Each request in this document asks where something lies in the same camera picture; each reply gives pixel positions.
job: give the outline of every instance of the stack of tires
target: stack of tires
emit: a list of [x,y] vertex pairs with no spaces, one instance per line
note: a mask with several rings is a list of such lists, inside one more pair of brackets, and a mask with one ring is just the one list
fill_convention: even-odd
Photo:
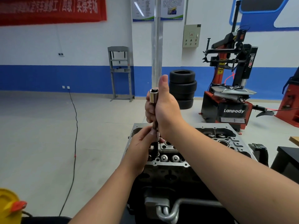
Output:
[[169,74],[169,92],[177,100],[180,109],[193,106],[194,93],[197,88],[195,72],[189,70],[171,71]]

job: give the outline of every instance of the person's right hand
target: person's right hand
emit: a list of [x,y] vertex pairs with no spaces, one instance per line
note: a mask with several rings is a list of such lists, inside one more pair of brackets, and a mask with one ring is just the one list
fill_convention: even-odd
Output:
[[145,103],[145,116],[148,123],[152,123],[157,119],[158,130],[160,136],[168,140],[168,132],[179,121],[183,120],[178,102],[169,93],[168,76],[162,75],[159,81],[159,97],[156,108],[150,103],[150,93],[147,93],[147,101]]

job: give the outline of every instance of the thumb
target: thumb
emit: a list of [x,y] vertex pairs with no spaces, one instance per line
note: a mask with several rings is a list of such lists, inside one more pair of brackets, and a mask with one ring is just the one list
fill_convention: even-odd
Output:
[[157,137],[157,131],[152,129],[141,141],[142,147],[149,148],[150,144],[155,141]]
[[159,80],[159,99],[162,101],[169,99],[168,75],[162,75]]

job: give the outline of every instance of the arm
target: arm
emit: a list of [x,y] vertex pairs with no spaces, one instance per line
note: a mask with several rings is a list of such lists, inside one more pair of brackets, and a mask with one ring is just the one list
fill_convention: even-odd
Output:
[[133,182],[142,173],[148,148],[155,140],[156,132],[151,128],[145,127],[133,136],[121,164],[69,224],[119,224]]
[[146,104],[148,122],[157,118],[161,136],[179,150],[224,207],[240,223],[299,223],[299,185],[187,124],[167,82],[166,76],[160,80],[155,112]]

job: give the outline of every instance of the electrical box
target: electrical box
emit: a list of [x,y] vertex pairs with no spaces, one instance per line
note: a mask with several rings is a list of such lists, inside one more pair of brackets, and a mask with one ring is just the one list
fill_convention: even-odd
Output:
[[183,48],[198,47],[201,26],[201,24],[185,25]]

